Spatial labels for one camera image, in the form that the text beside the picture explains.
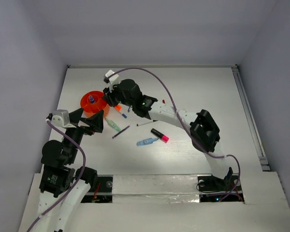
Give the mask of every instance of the marker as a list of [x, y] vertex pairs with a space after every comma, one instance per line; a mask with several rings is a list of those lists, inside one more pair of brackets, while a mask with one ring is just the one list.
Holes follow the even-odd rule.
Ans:
[[136, 143], [137, 146], [144, 146], [144, 145], [149, 145], [149, 144], [152, 144], [153, 142], [157, 141], [158, 138], [149, 138], [149, 139], [144, 139], [142, 141], [138, 141]]
[[151, 131], [155, 136], [157, 136], [158, 138], [160, 138], [162, 141], [164, 141], [165, 143], [167, 143], [169, 141], [169, 138], [167, 136], [165, 136], [164, 134], [162, 134], [161, 132], [157, 131], [156, 129], [151, 129]]
[[90, 103], [95, 103], [95, 100], [91, 95], [89, 95], [89, 101], [90, 101]]
[[114, 139], [114, 138], [116, 138], [117, 136], [119, 136], [122, 132], [124, 132], [126, 129], [128, 129], [130, 127], [130, 125], [129, 126], [127, 126], [126, 128], [124, 128], [124, 129], [122, 129], [120, 132], [118, 132], [116, 135], [114, 135], [113, 137], [112, 137], [112, 139]]
[[117, 110], [116, 108], [115, 108], [115, 110], [116, 110], [118, 113], [120, 113], [124, 118], [127, 118], [127, 116], [126, 116], [124, 113], [122, 113], [121, 111]]
[[152, 123], [152, 122], [157, 122], [157, 120], [150, 120], [150, 121], [148, 121], [148, 122], [142, 122], [142, 123], [138, 123], [138, 124], [136, 124], [136, 126], [142, 126], [142, 125], [146, 125], [146, 124], [149, 124], [149, 123]]
[[112, 127], [113, 129], [115, 129], [116, 131], [120, 132], [120, 128], [119, 126], [117, 126], [117, 124], [115, 122], [113, 122], [112, 120], [109, 119], [105, 119], [105, 121], [107, 122], [107, 124]]

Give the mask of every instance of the round orange container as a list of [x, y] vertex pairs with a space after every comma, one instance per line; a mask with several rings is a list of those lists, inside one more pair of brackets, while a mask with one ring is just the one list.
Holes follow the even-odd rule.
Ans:
[[[92, 96], [95, 100], [94, 103], [91, 103], [89, 100], [89, 96]], [[100, 110], [104, 110], [103, 117], [106, 117], [108, 112], [110, 111], [110, 106], [106, 103], [105, 100], [102, 99], [103, 92], [100, 91], [91, 91], [85, 94], [81, 99], [81, 107], [84, 109], [85, 115], [87, 117], [93, 116], [95, 113]]]

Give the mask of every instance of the screw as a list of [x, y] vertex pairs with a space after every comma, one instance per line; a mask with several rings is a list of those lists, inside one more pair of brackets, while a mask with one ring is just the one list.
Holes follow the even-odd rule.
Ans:
[[113, 186], [113, 182], [112, 181], [107, 181], [106, 182], [106, 187], [107, 188], [111, 188]]

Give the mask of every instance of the wall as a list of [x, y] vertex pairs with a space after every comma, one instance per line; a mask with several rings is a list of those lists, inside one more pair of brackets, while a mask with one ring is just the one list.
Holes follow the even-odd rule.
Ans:
[[290, 0], [279, 0], [240, 65], [266, 156], [290, 205]]
[[239, 63], [276, 0], [31, 0], [68, 64]]
[[22, 3], [0, 0], [0, 232], [18, 231], [66, 65]]

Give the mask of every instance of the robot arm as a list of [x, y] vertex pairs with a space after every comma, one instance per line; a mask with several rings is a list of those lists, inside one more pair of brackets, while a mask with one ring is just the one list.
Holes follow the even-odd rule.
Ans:
[[[110, 70], [104, 78], [109, 87], [103, 90], [103, 99], [112, 107], [119, 103], [132, 108], [134, 113], [140, 117], [151, 120], [159, 120], [171, 125], [183, 128], [179, 122], [176, 111], [173, 106], [163, 104], [156, 98], [143, 95], [139, 86], [131, 79], [120, 81], [118, 74], [108, 78], [114, 72]], [[213, 177], [223, 181], [226, 184], [232, 175], [232, 169], [227, 166], [224, 158], [216, 159], [215, 157], [224, 156], [219, 144], [219, 128], [213, 120], [210, 113], [201, 110], [199, 113], [179, 110], [184, 126], [190, 131], [191, 136], [202, 145], [204, 150], [192, 142], [193, 146], [201, 152], [208, 152], [213, 157], [204, 153], [212, 170]]]

